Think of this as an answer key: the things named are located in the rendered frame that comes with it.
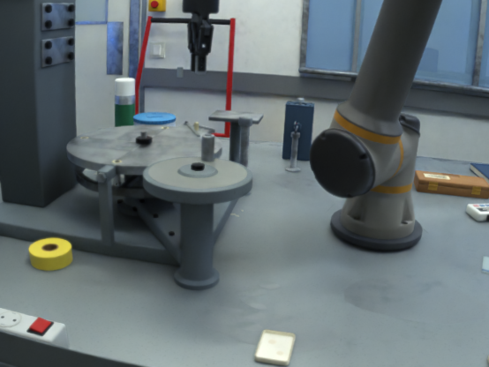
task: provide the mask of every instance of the dark blue case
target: dark blue case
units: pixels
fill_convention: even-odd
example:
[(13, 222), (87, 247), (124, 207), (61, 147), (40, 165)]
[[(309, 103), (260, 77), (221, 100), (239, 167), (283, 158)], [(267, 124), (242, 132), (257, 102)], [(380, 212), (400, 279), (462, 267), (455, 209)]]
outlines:
[(312, 122), (314, 120), (314, 103), (301, 101), (289, 101), (285, 107), (285, 128), (283, 130), (283, 149), (282, 158), (290, 159), (292, 149), (292, 137), (294, 123), (301, 124), (299, 151), (297, 159), (299, 161), (309, 161), (309, 153), (312, 144)]

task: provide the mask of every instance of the white remote control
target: white remote control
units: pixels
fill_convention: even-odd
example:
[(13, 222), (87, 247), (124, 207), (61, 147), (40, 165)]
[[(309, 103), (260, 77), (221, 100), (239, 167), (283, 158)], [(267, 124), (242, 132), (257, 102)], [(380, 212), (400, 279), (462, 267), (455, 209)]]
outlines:
[(489, 204), (468, 204), (465, 212), (476, 221), (489, 221)]

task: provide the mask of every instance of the white device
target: white device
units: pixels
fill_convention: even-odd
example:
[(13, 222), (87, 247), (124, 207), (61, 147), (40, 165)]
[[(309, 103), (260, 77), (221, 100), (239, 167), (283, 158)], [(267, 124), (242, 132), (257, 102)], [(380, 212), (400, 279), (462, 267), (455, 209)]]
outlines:
[(296, 335), (293, 333), (264, 330), (256, 348), (255, 361), (288, 366)]
[(62, 348), (70, 347), (65, 324), (4, 309), (0, 309), (0, 333), (12, 333)]
[(489, 204), (468, 204), (465, 212), (475, 221), (488, 221)]

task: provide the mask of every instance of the gray table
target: gray table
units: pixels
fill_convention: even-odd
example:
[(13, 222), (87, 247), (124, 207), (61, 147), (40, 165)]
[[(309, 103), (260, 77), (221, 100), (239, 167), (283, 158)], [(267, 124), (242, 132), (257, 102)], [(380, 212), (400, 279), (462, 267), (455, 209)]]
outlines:
[[(342, 199), (308, 162), (286, 172), (281, 152), (250, 146), (252, 194), (217, 241), (215, 288), (185, 290), (171, 266), (80, 251), (43, 273), (29, 242), (2, 237), (0, 305), (65, 323), (78, 351), (151, 367), (255, 366), (265, 328), (297, 335), (290, 366), (486, 367), (489, 223), (464, 212), (473, 200), (414, 191), (420, 243), (362, 251), (329, 227)], [(467, 162), (418, 158), (417, 169), (470, 175)]]

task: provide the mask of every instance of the red button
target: red button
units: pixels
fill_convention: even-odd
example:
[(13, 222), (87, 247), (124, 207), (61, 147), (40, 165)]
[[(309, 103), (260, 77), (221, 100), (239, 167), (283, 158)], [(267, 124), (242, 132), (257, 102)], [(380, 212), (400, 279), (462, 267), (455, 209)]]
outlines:
[(28, 331), (31, 333), (38, 333), (39, 335), (44, 335), (51, 325), (53, 325), (51, 321), (45, 320), (44, 318), (37, 318), (31, 327), (29, 327)]

